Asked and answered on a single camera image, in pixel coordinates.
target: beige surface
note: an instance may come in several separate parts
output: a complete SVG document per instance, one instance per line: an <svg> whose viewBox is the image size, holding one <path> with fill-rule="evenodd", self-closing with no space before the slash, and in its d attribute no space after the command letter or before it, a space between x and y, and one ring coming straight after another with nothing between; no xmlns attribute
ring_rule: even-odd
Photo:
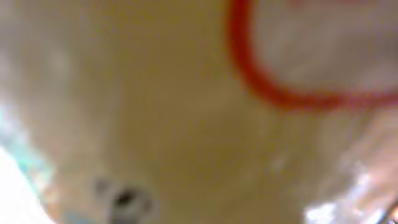
<svg viewBox="0 0 398 224"><path fill-rule="evenodd" d="M59 167L62 200L100 214L91 184L105 170L151 190L159 223L300 223L307 206L345 189L351 174L338 161L370 114L288 113L259 100L231 62L228 4L19 5L79 65L65 89L36 88L39 79L23 77L15 85L32 88L4 97Z"/></svg>

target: red curved corner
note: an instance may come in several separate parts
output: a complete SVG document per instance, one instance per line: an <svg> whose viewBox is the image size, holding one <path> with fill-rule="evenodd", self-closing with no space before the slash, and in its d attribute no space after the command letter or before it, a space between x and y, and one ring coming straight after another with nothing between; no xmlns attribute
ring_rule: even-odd
<svg viewBox="0 0 398 224"><path fill-rule="evenodd" d="M229 46L243 80L263 100L288 109L333 110L337 108L374 108L398 103L397 93L336 92L297 93L284 89L270 79L270 71L256 64L250 37L251 15L255 0L231 0L228 24Z"/></svg>

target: red rounded border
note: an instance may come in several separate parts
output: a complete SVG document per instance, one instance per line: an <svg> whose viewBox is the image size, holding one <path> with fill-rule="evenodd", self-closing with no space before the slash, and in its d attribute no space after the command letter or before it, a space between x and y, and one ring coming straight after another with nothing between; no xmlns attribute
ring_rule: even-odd
<svg viewBox="0 0 398 224"><path fill-rule="evenodd" d="M284 109L333 110L337 108L373 108L398 103L398 93L337 92L296 93L271 82L270 71L257 65L250 38L251 9L255 0L231 0L228 24L229 44L243 80L262 99Z"/></svg>

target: red outline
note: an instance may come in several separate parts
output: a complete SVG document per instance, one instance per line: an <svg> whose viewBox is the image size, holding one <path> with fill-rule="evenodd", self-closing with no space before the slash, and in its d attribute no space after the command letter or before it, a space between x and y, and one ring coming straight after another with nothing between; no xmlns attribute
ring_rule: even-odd
<svg viewBox="0 0 398 224"><path fill-rule="evenodd" d="M269 71L256 65L250 39L250 13L255 0L231 0L228 21L229 44L244 81L264 100L285 109L332 110L373 108L398 103L398 93L359 92L355 94L296 93L283 89L268 78Z"/></svg>

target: transparent plastic wrap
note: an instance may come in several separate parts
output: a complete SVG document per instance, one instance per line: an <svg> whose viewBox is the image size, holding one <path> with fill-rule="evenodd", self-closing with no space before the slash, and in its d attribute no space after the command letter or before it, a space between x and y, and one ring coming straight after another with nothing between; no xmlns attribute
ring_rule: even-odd
<svg viewBox="0 0 398 224"><path fill-rule="evenodd" d="M1 1L0 156L58 224L389 222L397 7Z"/></svg>

